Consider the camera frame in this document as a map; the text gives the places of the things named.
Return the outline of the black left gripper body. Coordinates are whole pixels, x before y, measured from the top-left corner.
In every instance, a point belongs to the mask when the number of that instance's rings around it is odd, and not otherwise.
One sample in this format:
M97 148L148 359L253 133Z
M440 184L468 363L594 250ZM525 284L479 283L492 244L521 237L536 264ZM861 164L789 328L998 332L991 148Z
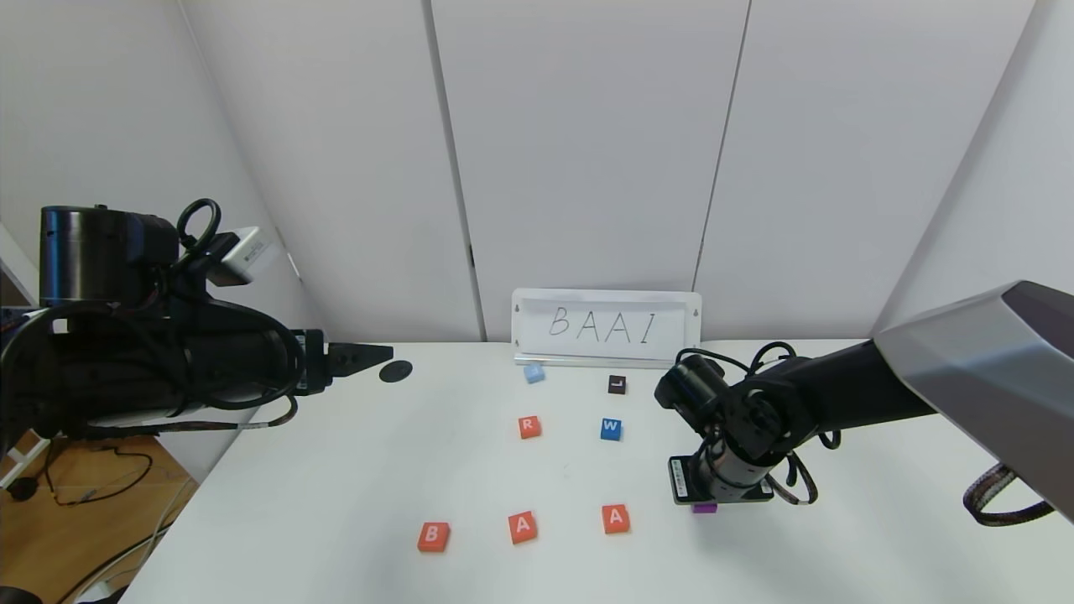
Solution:
M321 393L326 376L320 330L222 331L185 343L185 393L207 408L258 408L285 396Z

